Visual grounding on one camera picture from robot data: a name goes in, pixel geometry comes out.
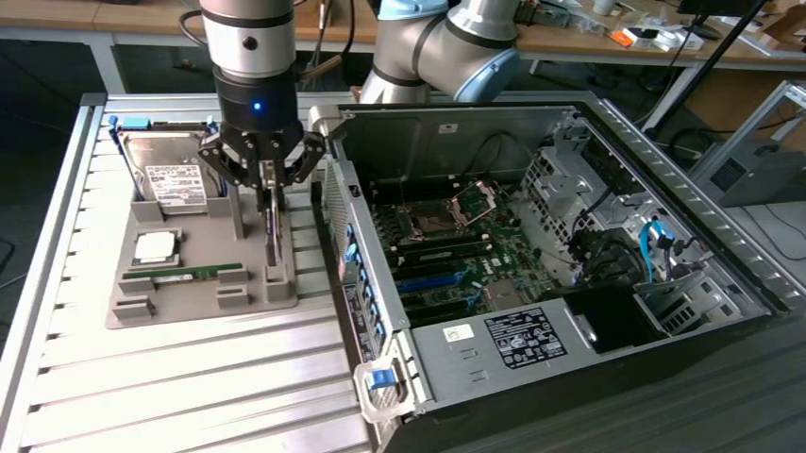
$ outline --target desk leg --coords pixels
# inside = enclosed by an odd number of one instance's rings
[[[93,57],[99,66],[101,78],[106,91],[110,94],[125,94],[126,84],[123,83],[122,70],[115,57],[115,42],[111,34],[94,34],[85,39],[85,44],[90,46]]]
[[[537,76],[538,74],[541,74],[541,64],[542,64],[542,61],[540,59],[534,59],[532,61],[532,66],[529,67],[529,73],[533,76]]]
[[[656,111],[653,112],[653,115],[650,116],[649,120],[646,120],[646,123],[641,127],[641,130],[646,130],[652,127],[656,127],[656,125],[658,124],[658,121],[661,120],[661,117],[669,111],[672,104],[676,102],[676,100],[681,96],[681,93],[684,92],[685,88],[689,86],[689,83],[692,83],[692,79],[694,78],[694,75],[697,74],[697,72],[701,70],[702,67],[704,67],[704,64],[697,63],[690,68],[684,69],[681,76],[676,80],[676,83],[672,85],[669,92],[666,92],[666,95],[664,96],[662,100],[660,101],[658,107],[656,108]]]

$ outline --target hard drive label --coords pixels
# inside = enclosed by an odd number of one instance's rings
[[[207,203],[199,165],[149,165],[146,173],[161,206],[167,208]]]
[[[504,364],[512,369],[569,354],[541,308],[486,319],[485,323]]]

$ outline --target orange object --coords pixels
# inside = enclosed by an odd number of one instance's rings
[[[625,47],[630,47],[634,43],[634,41],[630,39],[630,37],[625,34],[622,30],[613,33],[610,35],[610,39],[618,42]]]

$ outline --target white sticker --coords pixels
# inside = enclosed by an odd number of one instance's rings
[[[446,327],[442,331],[445,332],[445,339],[449,343],[474,338],[474,329],[470,327],[470,324]]]
[[[457,132],[460,132],[460,125],[458,124],[440,125],[440,133],[441,134],[456,134]]]
[[[198,165],[150,165],[146,173],[161,206],[198,206],[207,203]]]

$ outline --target laboratory floor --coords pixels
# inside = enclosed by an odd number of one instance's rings
[[[58,94],[46,90],[5,55]],[[198,49],[125,46],[119,58],[133,92],[213,91],[210,63]],[[589,77],[606,68],[548,63],[542,76],[534,77],[526,71],[529,62],[524,65],[510,90],[593,90],[613,99],[633,118],[657,102],[658,97],[646,97],[637,84],[640,68],[621,68],[618,86],[602,88],[592,85]],[[370,58],[354,56],[346,67],[349,82],[360,84]],[[662,74],[664,68],[656,68],[645,79]],[[103,84],[90,51],[81,44],[0,41],[0,75],[0,238],[17,246],[0,275],[3,286],[30,266],[75,103],[83,92],[101,92]],[[344,91],[348,85],[342,80],[341,74],[334,74],[307,89]],[[686,126],[700,124],[682,111],[666,134]],[[5,253],[0,244],[0,261]],[[0,340],[21,291],[19,282],[0,289],[0,319],[6,325],[0,327]],[[576,401],[569,394],[568,407],[548,413],[534,426],[514,428],[506,438],[469,445],[462,452],[806,451],[806,319],[791,316],[748,339],[737,337],[729,343],[714,351],[709,348],[716,343],[704,343],[709,360],[697,361],[657,384],[625,388],[598,401]]]

